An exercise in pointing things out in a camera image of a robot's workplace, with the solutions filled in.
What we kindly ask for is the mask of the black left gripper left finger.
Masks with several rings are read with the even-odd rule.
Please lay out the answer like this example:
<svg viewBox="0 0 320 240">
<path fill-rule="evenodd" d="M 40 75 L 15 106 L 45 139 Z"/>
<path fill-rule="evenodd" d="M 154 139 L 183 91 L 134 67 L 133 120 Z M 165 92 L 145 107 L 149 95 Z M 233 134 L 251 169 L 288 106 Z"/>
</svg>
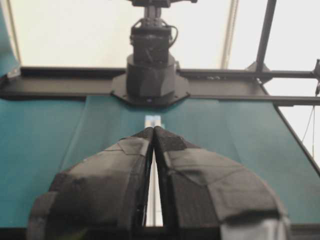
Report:
<svg viewBox="0 0 320 240">
<path fill-rule="evenodd" d="M 146 222 L 151 127 L 57 173 L 30 211 L 29 240 L 130 240 Z"/>
</svg>

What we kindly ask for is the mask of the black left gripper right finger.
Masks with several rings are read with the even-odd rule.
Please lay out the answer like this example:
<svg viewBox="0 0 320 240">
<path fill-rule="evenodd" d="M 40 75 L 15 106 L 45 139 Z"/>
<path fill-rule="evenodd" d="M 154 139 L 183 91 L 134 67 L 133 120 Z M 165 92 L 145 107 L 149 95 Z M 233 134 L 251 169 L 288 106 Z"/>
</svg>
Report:
<svg viewBox="0 0 320 240">
<path fill-rule="evenodd" d="M 274 190 L 242 164 L 162 127 L 152 141 L 163 224 L 182 240 L 289 240 Z"/>
</svg>

